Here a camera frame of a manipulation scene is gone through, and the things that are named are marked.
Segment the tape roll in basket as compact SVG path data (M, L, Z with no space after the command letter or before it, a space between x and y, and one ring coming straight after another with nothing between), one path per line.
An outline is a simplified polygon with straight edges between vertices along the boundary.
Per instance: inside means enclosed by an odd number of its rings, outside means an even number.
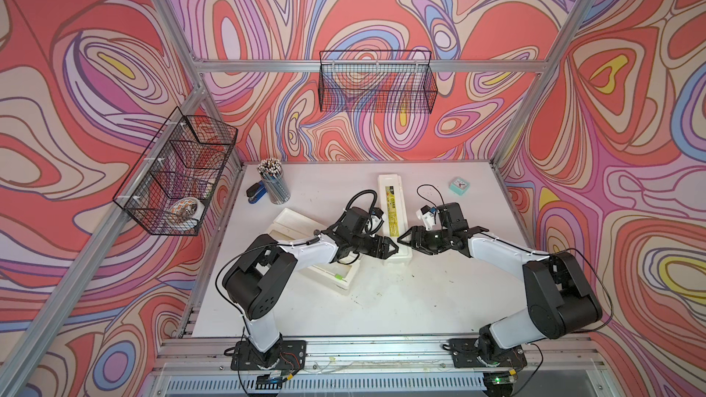
M202 216L203 205L197 198L187 197L177 201L167 211L167 224L175 230L194 228Z

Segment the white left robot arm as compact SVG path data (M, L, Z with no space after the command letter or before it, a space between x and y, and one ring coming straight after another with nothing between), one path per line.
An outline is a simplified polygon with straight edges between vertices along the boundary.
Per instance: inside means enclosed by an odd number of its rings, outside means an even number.
M292 274L315 265L334 264L349 255L388 259L399 246L378 234L382 218L376 209L350 207L330 226L308 239L284 242L263 233L225 266L219 289L241 312L246 340L255 352L279 351L282 335L273 309Z

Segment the aluminium front rail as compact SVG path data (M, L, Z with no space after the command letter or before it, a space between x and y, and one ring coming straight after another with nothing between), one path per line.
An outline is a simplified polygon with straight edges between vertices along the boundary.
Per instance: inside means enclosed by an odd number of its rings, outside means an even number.
M168 341L144 396L620 396L589 336L516 349L494 367L468 335L294 336L273 369L238 368L234 338Z

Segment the cup of pencils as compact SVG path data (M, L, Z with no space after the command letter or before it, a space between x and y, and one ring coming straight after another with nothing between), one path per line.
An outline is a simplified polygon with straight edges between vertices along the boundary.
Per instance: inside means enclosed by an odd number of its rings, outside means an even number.
M279 159L262 160L257 166L257 172L273 204L282 205L290 199L290 189L284 178L283 164Z

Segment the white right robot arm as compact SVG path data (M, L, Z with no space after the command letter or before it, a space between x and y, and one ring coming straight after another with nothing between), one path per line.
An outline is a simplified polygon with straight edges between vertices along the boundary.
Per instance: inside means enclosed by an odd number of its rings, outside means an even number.
M601 320L599 300L573 255L531 250L491 235L483 226L470 226L456 202L438 207L437 213L439 229L413 226L397 242L424 255L453 250L523 282L526 307L479 330L471 349L479 362L496 366L522 345L558 339Z

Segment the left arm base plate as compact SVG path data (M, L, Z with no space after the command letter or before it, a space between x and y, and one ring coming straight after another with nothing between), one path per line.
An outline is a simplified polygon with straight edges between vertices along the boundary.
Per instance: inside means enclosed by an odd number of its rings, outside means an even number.
M224 354L231 356L232 371L300 371L305 367L307 342L303 339L284 339L265 352L260 352L249 340L239 341Z

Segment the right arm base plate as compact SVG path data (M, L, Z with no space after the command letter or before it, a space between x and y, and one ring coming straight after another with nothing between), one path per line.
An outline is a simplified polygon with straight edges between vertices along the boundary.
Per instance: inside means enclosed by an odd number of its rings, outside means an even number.
M441 345L452 356L456 369L516 369L527 366L526 357L520 346L514 348L497 347L489 338L452 338Z

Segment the cream plastic wrap dispenser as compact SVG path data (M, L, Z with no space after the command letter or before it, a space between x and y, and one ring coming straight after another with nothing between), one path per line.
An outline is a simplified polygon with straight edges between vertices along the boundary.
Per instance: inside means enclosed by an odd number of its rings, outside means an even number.
M349 295L360 261L351 253L341 261L334 261L334 242L326 235L318 235L325 226L289 208L283 209L268 226L266 233L279 246L292 252L297 259L296 272L308 279Z

